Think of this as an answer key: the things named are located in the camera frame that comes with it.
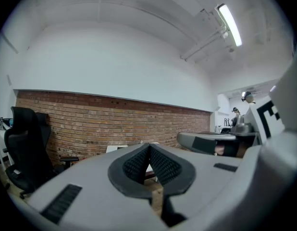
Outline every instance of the white wall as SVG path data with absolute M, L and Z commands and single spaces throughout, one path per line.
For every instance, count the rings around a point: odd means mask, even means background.
M 107 23 L 49 27 L 11 71 L 15 89 L 58 90 L 213 111 L 210 79 L 155 37 Z
M 11 106 L 15 105 L 16 93 L 8 83 L 7 74 L 17 66 L 18 59 L 19 55 L 8 46 L 0 35 L 0 117 L 12 117 Z
M 218 94 L 217 100 L 218 100 L 218 106 L 220 107 L 220 109 L 218 110 L 217 126 L 224 127 L 224 119 L 229 118 L 229 114 L 231 112 L 230 102 L 227 96 L 225 96 L 224 94 Z

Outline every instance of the brick wall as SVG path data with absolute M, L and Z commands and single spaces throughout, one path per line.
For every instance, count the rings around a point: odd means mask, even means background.
M 205 111 L 74 93 L 19 91 L 16 106 L 49 114 L 47 152 L 53 163 L 61 156 L 87 158 L 108 145 L 137 141 L 180 147 L 180 131 L 208 131 Z

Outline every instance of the pipe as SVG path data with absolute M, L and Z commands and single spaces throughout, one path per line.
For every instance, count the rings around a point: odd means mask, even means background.
M 185 61 L 187 61 L 192 55 L 194 55 L 199 50 L 203 49 L 203 47 L 201 46 L 201 43 L 206 42 L 207 40 L 218 35 L 219 33 L 222 33 L 223 29 L 224 29 L 224 26 L 221 26 L 221 27 L 217 28 L 212 34 L 210 34 L 206 39 L 203 39 L 200 42 L 197 42 L 191 49 L 189 49 L 187 52 L 185 52 L 184 54 L 181 55 L 181 59 L 184 59 Z
M 8 40 L 8 38 L 4 35 L 3 32 L 0 32 L 3 40 L 8 44 L 8 46 L 16 53 L 18 54 L 18 50 L 12 45 L 12 43 Z
M 218 49 L 218 50 L 216 50 L 216 51 L 213 51 L 213 52 L 210 53 L 209 55 L 204 56 L 204 57 L 200 58 L 199 60 L 197 60 L 196 63 L 198 64 L 199 62 L 201 62 L 201 61 L 203 61 L 203 60 L 205 60 L 205 59 L 207 59 L 207 58 L 213 56 L 214 54 L 217 54 L 217 53 L 219 53 L 219 52 L 221 52 L 221 51 L 223 51 L 223 50 L 226 50 L 226 49 L 228 49 L 228 48 L 231 48 L 231 47 L 233 47 L 233 46 L 232 46 L 232 45 L 227 45 L 227 46 L 225 46 L 225 47 L 223 47 L 223 48 L 221 48 L 221 49 Z
M 196 54 L 197 52 L 199 52 L 200 50 L 202 50 L 203 48 L 205 48 L 206 46 L 208 46 L 209 44 L 213 43 L 214 41 L 216 41 L 217 39 L 219 38 L 222 38 L 222 36 L 217 36 L 215 37 L 216 35 L 218 35 L 219 32 L 211 35 L 212 40 L 207 42 L 206 44 L 204 44 L 203 46 L 200 46 L 197 50 L 195 50 L 193 53 L 189 54 L 188 56 L 185 56 L 185 57 L 182 57 L 182 59 L 184 59 L 185 61 L 187 61 L 190 57 L 192 57 L 194 54 Z

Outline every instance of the floor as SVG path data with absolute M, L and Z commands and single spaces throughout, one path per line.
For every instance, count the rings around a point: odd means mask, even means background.
M 5 166 L 8 167 L 10 163 L 7 161 L 5 162 Z M 160 217 L 161 211 L 162 211 L 162 197 L 163 197 L 163 187 L 155 181 L 156 178 L 148 179 L 144 182 L 144 185 L 146 188 L 150 191 L 152 191 L 153 200 L 152 200 L 152 209 L 155 211 L 155 213 Z M 0 180 L 2 184 L 5 186 L 7 183 L 10 184 L 10 187 L 8 188 L 7 192 L 9 194 L 13 194 L 17 197 L 19 197 L 19 193 L 22 192 L 20 188 L 16 187 L 11 181 L 8 179 L 7 175 L 5 174 L 2 166 L 0 165 Z M 26 202 L 27 199 L 30 197 L 30 194 L 24 195 Z

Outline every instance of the white ceiling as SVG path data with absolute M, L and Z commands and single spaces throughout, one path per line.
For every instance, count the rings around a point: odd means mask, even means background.
M 230 33 L 223 39 L 218 32 L 222 21 L 214 8 L 222 3 L 236 21 L 243 42 L 238 48 Z M 25 0 L 24 4 L 30 12 L 27 20 L 37 21 L 40 30 L 73 21 L 130 26 L 168 42 L 182 58 L 201 65 L 210 75 L 242 67 L 235 63 L 250 61 L 291 38 L 271 0 L 101 0 L 100 7 L 99 0 Z

